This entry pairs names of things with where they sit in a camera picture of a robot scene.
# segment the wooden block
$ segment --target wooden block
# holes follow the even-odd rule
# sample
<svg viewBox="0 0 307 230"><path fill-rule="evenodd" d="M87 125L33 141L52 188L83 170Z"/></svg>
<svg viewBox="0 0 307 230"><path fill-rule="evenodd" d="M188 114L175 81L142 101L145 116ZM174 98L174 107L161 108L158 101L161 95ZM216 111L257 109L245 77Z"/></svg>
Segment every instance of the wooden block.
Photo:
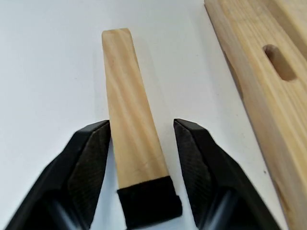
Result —
<svg viewBox="0 0 307 230"><path fill-rule="evenodd" d="M205 0L294 230L307 226L306 2Z"/></svg>
<svg viewBox="0 0 307 230"><path fill-rule="evenodd" d="M119 188L168 176L130 31L103 31L102 43Z"/></svg>

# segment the wood grain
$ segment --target wood grain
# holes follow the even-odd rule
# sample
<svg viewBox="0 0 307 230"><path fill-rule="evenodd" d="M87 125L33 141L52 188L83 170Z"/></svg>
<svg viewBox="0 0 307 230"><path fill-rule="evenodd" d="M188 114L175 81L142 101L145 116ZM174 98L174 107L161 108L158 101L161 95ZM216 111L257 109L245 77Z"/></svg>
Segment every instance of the wood grain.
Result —
<svg viewBox="0 0 307 230"><path fill-rule="evenodd" d="M307 226L305 0L205 0L290 229Z"/></svg>
<svg viewBox="0 0 307 230"><path fill-rule="evenodd" d="M102 43L119 188L168 176L130 31L103 31Z"/></svg>

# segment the wooden board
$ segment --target wooden board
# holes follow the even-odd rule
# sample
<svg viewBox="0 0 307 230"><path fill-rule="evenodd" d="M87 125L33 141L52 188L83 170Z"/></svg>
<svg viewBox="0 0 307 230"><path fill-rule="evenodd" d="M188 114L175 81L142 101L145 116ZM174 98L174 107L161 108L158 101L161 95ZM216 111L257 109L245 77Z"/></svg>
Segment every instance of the wooden board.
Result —
<svg viewBox="0 0 307 230"><path fill-rule="evenodd" d="M103 31L102 43L119 188L168 176L130 31Z"/></svg>
<svg viewBox="0 0 307 230"><path fill-rule="evenodd" d="M304 230L307 39L306 18L297 12L307 12L306 1L205 0L205 7L237 77L288 225Z"/></svg>

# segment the pine wood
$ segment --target pine wood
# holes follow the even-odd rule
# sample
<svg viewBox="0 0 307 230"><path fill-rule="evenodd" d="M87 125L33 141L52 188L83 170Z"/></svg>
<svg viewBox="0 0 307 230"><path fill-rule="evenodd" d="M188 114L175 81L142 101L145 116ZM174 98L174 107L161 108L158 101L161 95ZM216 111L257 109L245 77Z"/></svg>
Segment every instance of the pine wood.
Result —
<svg viewBox="0 0 307 230"><path fill-rule="evenodd" d="M119 188L168 176L130 31L103 31L102 43Z"/></svg>
<svg viewBox="0 0 307 230"><path fill-rule="evenodd" d="M293 230L307 227L306 0L205 0Z"/></svg>

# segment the oval slot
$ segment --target oval slot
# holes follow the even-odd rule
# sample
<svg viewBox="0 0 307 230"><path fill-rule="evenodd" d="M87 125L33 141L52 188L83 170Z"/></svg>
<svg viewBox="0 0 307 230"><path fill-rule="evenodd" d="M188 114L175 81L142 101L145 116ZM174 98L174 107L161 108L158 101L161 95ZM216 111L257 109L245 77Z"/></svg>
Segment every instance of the oval slot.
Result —
<svg viewBox="0 0 307 230"><path fill-rule="evenodd" d="M278 47L266 45L263 47L263 50L282 80L293 81L296 79L295 72Z"/></svg>

